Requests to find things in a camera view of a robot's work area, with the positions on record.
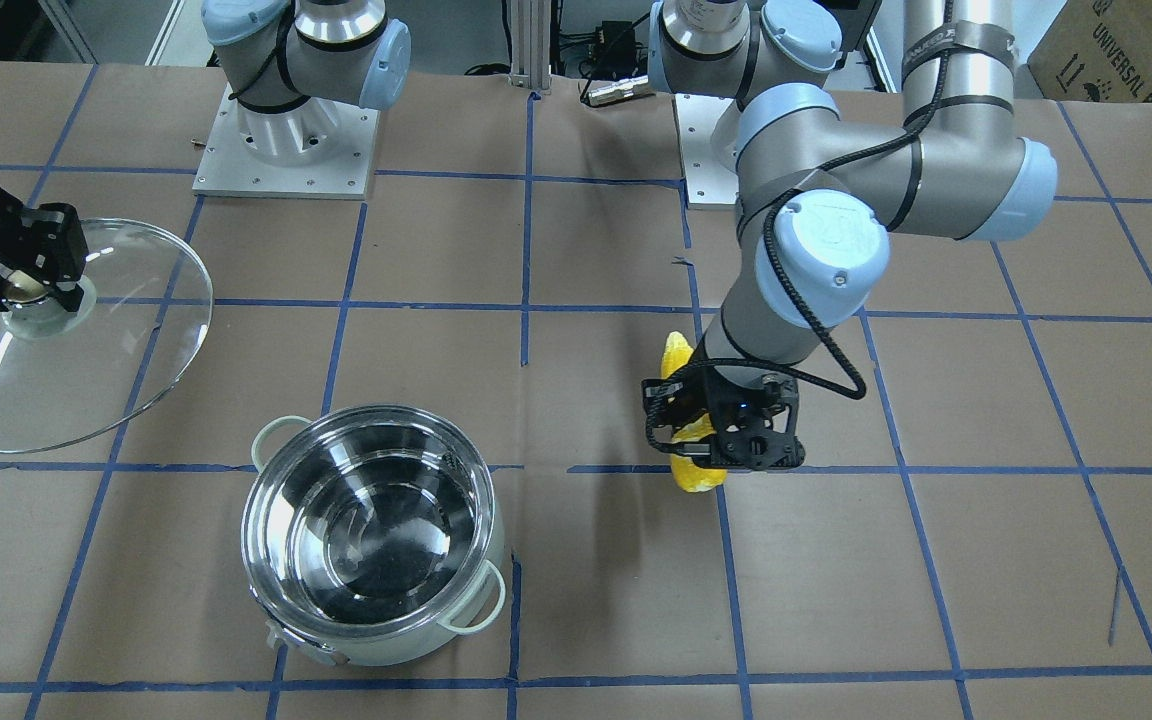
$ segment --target blue tape grid line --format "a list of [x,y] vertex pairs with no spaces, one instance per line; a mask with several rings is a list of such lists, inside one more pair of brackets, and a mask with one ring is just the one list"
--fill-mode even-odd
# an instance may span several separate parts
[[279,644],[274,655],[274,677],[270,681],[270,700],[265,705],[265,720],[278,720],[278,703],[283,697],[283,673],[287,669],[287,643]]
[[83,108],[83,101],[88,99],[88,91],[91,90],[92,82],[96,79],[96,74],[99,70],[99,65],[92,65],[92,69],[88,70],[88,78],[86,81],[83,81],[83,88],[78,91],[78,100],[74,101],[74,108],[69,111],[69,118],[65,119],[65,127],[60,128],[60,137],[56,138],[56,145],[52,147],[51,156],[47,156],[47,164],[41,167],[41,174],[38,176],[38,182],[33,185],[33,191],[29,194],[26,205],[30,209],[37,209],[38,196],[41,195],[41,187],[47,182],[47,176],[50,176],[52,168],[56,165],[56,159],[60,157],[60,149],[65,146],[65,141],[67,141],[69,131],[74,128],[74,120],[78,119],[78,113]]
[[1135,240],[1132,228],[1128,227],[1128,222],[1123,218],[1123,210],[1119,207],[1119,202],[1115,199],[1114,194],[1111,192],[1111,187],[1105,182],[1105,177],[1101,176],[1101,169],[1096,167],[1096,161],[1092,160],[1092,154],[1087,151],[1087,145],[1085,145],[1083,136],[1078,132],[1078,127],[1074,126],[1074,118],[1070,118],[1069,111],[1064,108],[1064,105],[1058,104],[1056,106],[1060,108],[1061,118],[1064,118],[1064,123],[1069,126],[1069,131],[1073,132],[1074,141],[1078,142],[1078,150],[1083,152],[1083,158],[1087,160],[1087,167],[1092,169],[1097,184],[1100,184],[1101,191],[1105,194],[1105,199],[1111,205],[1111,210],[1114,210],[1114,217],[1117,219],[1119,227],[1123,228],[1123,234],[1128,238],[1129,245],[1132,247],[1132,252],[1137,256],[1140,270],[1144,270],[1144,275],[1149,279],[1149,287],[1152,287],[1152,268],[1149,267],[1149,262],[1144,259],[1144,252],[1140,251],[1140,247],[1137,240]]
[[909,503],[910,518],[914,520],[914,530],[918,533],[918,544],[923,552],[923,563],[927,567],[927,578],[932,585],[935,611],[941,619],[941,630],[945,632],[945,646],[950,657],[950,669],[954,673],[954,684],[958,692],[958,705],[963,707],[963,718],[965,720],[973,720],[972,700],[968,697],[967,675],[963,673],[963,662],[961,662],[958,657],[958,644],[954,638],[954,626],[950,623],[950,607],[948,607],[945,600],[945,592],[941,589],[940,573],[937,573],[937,560],[932,555],[932,544],[927,538],[927,529],[923,525],[923,514],[918,507],[918,497],[914,492],[914,480],[910,479],[909,465],[905,463],[905,453],[901,450],[900,433],[896,430],[896,416],[892,412],[890,396],[887,395],[887,382],[882,380],[882,364],[878,361],[874,333],[869,327],[869,318],[863,309],[859,316],[861,331],[864,331],[865,346],[869,348],[869,358],[874,364],[874,386],[878,391],[879,401],[882,402],[882,415],[887,420],[887,433],[890,434],[892,449],[896,454],[896,469],[900,473],[901,484],[905,488],[905,501]]
[[506,675],[508,692],[506,694],[506,720],[518,719],[518,661],[522,655],[522,564],[517,558],[511,558],[513,598],[509,602],[509,673]]
[[536,101],[540,100],[538,92],[526,94],[526,174],[524,176],[524,196],[522,196],[522,294],[520,308],[518,365],[526,367],[531,361],[531,199],[535,195],[535,136],[536,136]]
[[[78,101],[74,105],[74,114],[78,113],[78,108],[82,106],[83,97],[83,94],[79,96]],[[198,197],[194,206],[194,212],[191,217],[189,217],[189,225],[184,237],[185,243],[194,240],[194,232],[198,225],[198,217],[202,214],[202,204],[204,204],[204,199]],[[170,300],[172,294],[175,291],[175,286],[177,286],[177,280],[180,278],[180,270],[183,265],[184,256],[180,256],[177,264],[175,264],[172,270],[172,276],[168,279],[168,286],[166,286],[166,290],[162,294],[164,300]],[[159,306],[159,313],[157,313],[156,318],[156,331],[151,332],[145,346],[145,351],[141,356],[141,367],[137,369],[136,381],[132,382],[131,392],[128,393],[127,404],[123,407],[124,416],[131,415],[132,410],[136,410],[138,400],[141,400],[141,389],[145,386],[150,363],[154,358],[154,349],[157,348],[157,342],[159,342],[159,332],[157,332],[157,328],[162,327],[169,306],[169,302],[164,302]],[[127,423],[119,425],[114,435],[114,445],[109,448],[109,461],[105,464],[100,484],[97,486],[96,497],[92,500],[91,511],[88,513],[88,524],[83,528],[82,541],[78,544],[77,556],[74,558],[74,566],[69,573],[69,582],[65,584],[65,596],[61,598],[60,609],[56,612],[56,621],[52,626],[51,637],[50,641],[47,641],[47,650],[41,657],[41,664],[38,665],[37,684],[36,688],[33,688],[33,691],[29,695],[29,705],[26,706],[26,712],[24,712],[24,720],[35,720],[38,714],[38,705],[41,703],[41,694],[44,694],[47,676],[51,674],[51,665],[56,659],[56,651],[60,647],[61,635],[65,634],[65,621],[69,619],[69,609],[73,608],[74,597],[78,593],[78,582],[82,579],[83,566],[88,561],[88,552],[91,550],[92,538],[96,535],[96,523],[100,518],[100,511],[105,502],[105,497],[108,495],[109,480],[114,477],[114,465],[115,462],[118,462],[120,452],[123,449],[127,430]]]
[[[126,297],[105,300],[126,305],[159,305],[160,297]],[[175,297],[172,305],[204,305],[205,300]],[[218,297],[219,306],[340,306],[336,300],[265,300],[264,297]],[[470,310],[485,313],[650,313],[690,314],[691,306],[681,305],[582,305],[582,304],[511,304],[510,302],[422,302],[412,300],[349,300],[349,309],[396,310]],[[915,320],[1000,320],[1018,323],[1021,319],[1043,323],[1138,323],[1152,324],[1147,314],[1015,314],[1015,313],[943,313],[935,310],[869,310],[870,318],[905,318]],[[700,306],[700,314],[718,314],[718,306]]]
[[[1021,679],[1129,679],[1152,676],[1152,665],[1074,665],[1051,667],[972,667],[963,669],[968,680]],[[952,682],[954,670],[852,670],[852,673],[753,673],[750,685],[933,683]],[[334,679],[285,680],[282,691],[502,691],[509,688],[613,688],[666,685],[735,685],[735,674],[704,675],[567,675],[553,679]],[[268,692],[270,680],[217,680],[209,683],[124,683],[48,682],[45,694],[199,694],[234,691]],[[26,694],[35,683],[0,683],[0,694]]]
[[[0,170],[18,172],[41,172],[46,165],[31,165],[20,162],[0,164]],[[124,174],[170,174],[170,176],[192,176],[197,168],[147,168],[128,165],[52,165],[50,172],[54,173],[124,173]],[[414,179],[488,179],[488,181],[526,181],[525,173],[464,173],[453,170],[408,170],[401,168],[388,168],[376,170],[378,176],[391,177],[414,177]],[[593,179],[579,176],[541,176],[532,174],[535,182],[558,182],[576,184],[627,184],[627,185],[657,185],[668,188],[680,188],[685,191],[685,181],[682,179]],[[1100,202],[1108,204],[1111,199],[1102,196],[1084,195],[1058,195],[1056,202]],[[1119,205],[1152,205],[1152,197],[1114,197]]]
[[[1096,176],[1096,182],[1100,184],[1101,190],[1105,192],[1106,199],[1111,203],[1111,207],[1114,209],[1115,218],[1119,220],[1120,227],[1123,228],[1123,233],[1126,234],[1128,242],[1130,242],[1130,245],[1132,245],[1132,250],[1135,251],[1135,253],[1137,253],[1137,259],[1139,260],[1140,268],[1144,270],[1144,273],[1146,273],[1149,278],[1149,283],[1152,286],[1152,270],[1149,268],[1149,264],[1146,259],[1144,259],[1144,255],[1140,252],[1139,247],[1137,247],[1137,242],[1135,242],[1132,232],[1130,232],[1128,223],[1126,223],[1126,219],[1123,218],[1123,214],[1121,214],[1121,211],[1114,200],[1114,196],[1112,196],[1111,189],[1105,183],[1105,179],[1101,176],[1100,169],[1096,167],[1096,162],[1092,160],[1091,152],[1087,151],[1087,145],[1085,145],[1085,143],[1083,142],[1083,137],[1078,132],[1078,128],[1074,126],[1073,119],[1070,119],[1069,115],[1069,111],[1064,108],[1064,105],[1058,105],[1058,108],[1060,108],[1061,115],[1062,118],[1064,118],[1064,122],[1069,126],[1070,132],[1073,132],[1075,142],[1078,142],[1079,151],[1083,152],[1083,158],[1087,160],[1087,167],[1092,169],[1092,174],[1093,176]],[[1005,258],[1002,258],[1002,252],[998,250],[996,243],[993,245],[993,255],[995,256],[998,268],[1001,270],[1002,276],[1005,278],[1005,281],[1007,283],[1007,291],[1011,294],[1011,302],[1014,302],[1016,306],[1016,313],[1024,314],[1025,313],[1024,304],[1020,300],[1020,294],[1016,291],[1015,283],[1011,281],[1011,273],[1009,272],[1009,270],[1007,270],[1006,260]],[[1079,469],[1082,469],[1084,468],[1085,462],[1083,460],[1083,452],[1078,446],[1078,438],[1074,435],[1074,429],[1069,422],[1069,416],[1066,415],[1064,412],[1064,404],[1062,404],[1060,400],[1060,393],[1056,392],[1056,385],[1055,382],[1052,381],[1051,372],[1047,369],[1046,361],[1043,358],[1043,349],[1041,347],[1038,346],[1038,338],[1033,332],[1032,324],[1030,324],[1029,320],[1021,320],[1021,325],[1023,325],[1024,327],[1025,338],[1028,338],[1029,340],[1030,350],[1033,351],[1034,361],[1037,361],[1038,363],[1038,370],[1039,372],[1043,373],[1043,382],[1046,384],[1048,395],[1051,395],[1052,404],[1056,409],[1056,416],[1058,418],[1060,418],[1061,429],[1064,431],[1064,438],[1068,439],[1069,441],[1070,452],[1073,452],[1074,454],[1074,461],[1076,462],[1076,464],[1078,464]],[[1123,561],[1123,553],[1119,551],[1119,544],[1114,538],[1114,530],[1111,529],[1111,522],[1108,521],[1108,516],[1106,515],[1105,507],[1101,506],[1101,498],[1097,495],[1096,486],[1092,483],[1092,475],[1083,473],[1082,477],[1084,487],[1087,488],[1087,497],[1091,498],[1092,507],[1096,511],[1096,518],[1098,523],[1100,523],[1101,525],[1102,536],[1105,536],[1105,540],[1106,543],[1108,543],[1108,547],[1111,547],[1111,554],[1114,556],[1114,564],[1119,570],[1119,577],[1121,578],[1121,582],[1123,582],[1123,589],[1128,594],[1128,600],[1132,602],[1132,611],[1135,612],[1135,616],[1137,616],[1137,620],[1140,623],[1140,629],[1144,634],[1144,638],[1146,638],[1146,643],[1149,644],[1149,653],[1151,653],[1152,655],[1152,629],[1151,626],[1149,626],[1149,620],[1146,619],[1146,612],[1144,612],[1144,607],[1140,605],[1139,594],[1137,593],[1137,591],[1135,591],[1135,584],[1132,583],[1132,575],[1130,575],[1128,569],[1126,569],[1126,564]]]
[[[17,461],[0,460],[0,470],[20,470],[24,473],[92,473],[108,468],[108,462],[65,462],[65,461]],[[221,465],[206,462],[114,462],[115,473],[255,473],[252,465]],[[522,465],[492,465],[495,470],[517,470]],[[1152,475],[1152,468],[1134,467],[1087,467],[1060,468],[1047,465],[1009,465],[1009,467],[961,467],[961,465],[905,465],[910,475]],[[668,473],[668,465],[571,465],[567,473],[571,475],[653,475]],[[896,465],[803,465],[786,470],[789,475],[896,475]]]
[[[1007,283],[1007,291],[1011,294],[1011,302],[1016,304],[1016,311],[1024,314],[1023,305],[1021,305],[1020,294],[1016,291],[1015,283],[1011,282],[1011,273],[1007,270],[1007,264],[1002,259],[1002,252],[998,250],[996,243],[992,243],[993,253],[998,260],[998,268],[1002,271],[1002,278]],[[1038,336],[1034,334],[1032,325],[1029,320],[1021,320],[1025,331],[1025,338],[1029,341],[1030,351],[1033,353],[1034,361],[1038,364],[1039,373],[1043,374],[1043,384],[1047,386],[1048,396],[1051,396],[1052,404],[1056,409],[1056,417],[1060,419],[1061,429],[1064,431],[1064,439],[1069,442],[1070,452],[1074,454],[1074,461],[1078,464],[1079,475],[1082,475],[1084,487],[1087,488],[1087,497],[1091,498],[1092,507],[1096,511],[1096,518],[1101,525],[1101,533],[1105,536],[1106,543],[1111,546],[1111,554],[1114,556],[1114,564],[1119,570],[1119,577],[1123,581],[1123,589],[1128,592],[1128,598],[1132,601],[1132,609],[1135,616],[1140,623],[1140,629],[1149,644],[1149,653],[1152,655],[1152,630],[1149,629],[1149,621],[1146,615],[1144,615],[1144,607],[1140,605],[1140,598],[1135,592],[1135,585],[1132,584],[1132,577],[1128,574],[1123,562],[1123,555],[1119,552],[1117,543],[1114,539],[1114,532],[1111,530],[1111,522],[1108,516],[1105,514],[1105,509],[1101,507],[1101,498],[1097,495],[1096,486],[1092,483],[1092,473],[1087,472],[1085,468],[1085,462],[1083,461],[1083,450],[1078,446],[1078,439],[1074,437],[1074,427],[1069,422],[1069,416],[1064,412],[1064,404],[1060,400],[1060,393],[1056,393],[1056,385],[1052,381],[1051,371],[1047,370],[1047,361],[1043,358],[1043,349],[1038,346]]]
[[[691,225],[687,222],[687,190],[679,188],[679,211],[682,222],[682,247],[691,249]],[[692,343],[700,344],[704,327],[700,323],[700,291],[696,283],[696,266],[690,262],[687,267],[687,289],[691,295]],[[670,470],[660,467],[665,473]],[[736,655],[736,685],[740,689],[741,717],[755,720],[755,697],[749,687],[749,661],[745,657],[745,623],[741,619],[740,584],[736,582],[736,555],[732,550],[732,515],[727,511],[727,488],[719,486],[714,491],[714,502],[718,509],[718,532],[723,541],[723,576],[727,578],[727,607],[732,614],[732,652]]]
[[338,378],[338,371],[340,369],[340,348],[344,344],[344,333],[346,327],[349,323],[349,296],[353,295],[353,285],[355,285],[358,276],[358,262],[362,256],[362,237],[365,234],[365,225],[367,223],[367,204],[364,202],[358,209],[358,223],[353,232],[353,250],[349,251],[349,270],[346,272],[344,278],[344,290],[340,293],[339,316],[338,316],[338,328],[335,329],[335,336],[332,341],[332,356],[328,361],[328,377],[326,377],[326,386],[323,389],[323,407],[320,415],[326,415],[332,411],[332,400],[335,395],[335,378]]

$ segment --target glass lid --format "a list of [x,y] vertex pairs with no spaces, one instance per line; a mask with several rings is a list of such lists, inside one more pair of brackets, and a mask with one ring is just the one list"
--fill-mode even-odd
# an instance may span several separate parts
[[77,313],[54,300],[0,313],[0,454],[82,442],[143,414],[207,334],[211,276],[189,245],[134,220],[82,225]]

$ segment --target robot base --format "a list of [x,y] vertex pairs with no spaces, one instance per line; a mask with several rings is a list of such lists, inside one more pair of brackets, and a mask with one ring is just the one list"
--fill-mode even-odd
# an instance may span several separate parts
[[704,94],[675,94],[679,151],[687,179],[687,206],[695,210],[732,210],[736,204],[735,159],[722,158],[717,141],[719,119],[732,100]]
[[228,100],[228,96],[226,88],[194,179],[196,195],[366,199],[376,165],[378,111],[334,103],[340,127],[329,154],[312,164],[285,167],[266,162],[247,149],[238,130],[238,103]]

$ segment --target stainless steel pot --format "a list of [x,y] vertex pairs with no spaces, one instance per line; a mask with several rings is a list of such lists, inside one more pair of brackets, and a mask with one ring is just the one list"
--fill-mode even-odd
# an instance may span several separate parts
[[[306,425],[266,464],[275,429]],[[270,642],[393,665],[479,632],[505,606],[492,477],[456,425],[403,406],[279,418],[252,441],[242,552]],[[467,626],[493,593],[493,611]]]

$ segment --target cardboard box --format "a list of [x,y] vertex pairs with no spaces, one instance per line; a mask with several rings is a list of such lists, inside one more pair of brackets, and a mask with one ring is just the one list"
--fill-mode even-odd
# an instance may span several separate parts
[[1152,0],[1068,0],[1029,69],[1053,100],[1152,103]]

